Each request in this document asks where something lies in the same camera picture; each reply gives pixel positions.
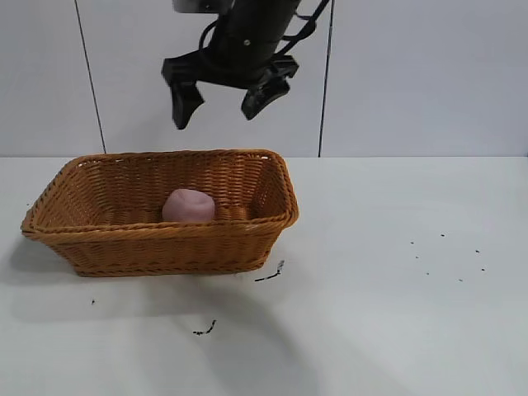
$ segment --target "cable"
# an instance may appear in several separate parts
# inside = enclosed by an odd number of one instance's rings
[[[324,8],[330,3],[330,0],[321,0],[315,11],[313,12],[312,16],[307,20],[306,25],[303,26],[303,28],[300,30],[299,34],[297,35],[298,38],[290,41],[288,44],[286,44],[279,52],[277,52],[273,57],[286,55],[288,51],[290,51],[292,48],[294,48],[301,40],[303,40],[303,37],[308,37],[311,33],[310,30],[313,29],[313,24],[317,23],[317,20],[321,16],[321,14],[324,11]]]
[[[299,15],[297,12],[295,12],[294,15],[303,21],[308,21],[311,17],[311,15]]]

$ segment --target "wicker basket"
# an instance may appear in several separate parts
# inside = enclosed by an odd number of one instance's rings
[[[163,204],[177,188],[212,196],[214,221],[162,222]],[[68,163],[21,229],[81,276],[219,274],[260,268],[298,215],[276,153],[105,154]]]

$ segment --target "table surface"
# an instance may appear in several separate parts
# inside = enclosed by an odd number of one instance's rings
[[[120,279],[19,233],[66,161],[0,159],[0,394],[528,394],[528,158],[291,159],[260,271]]]

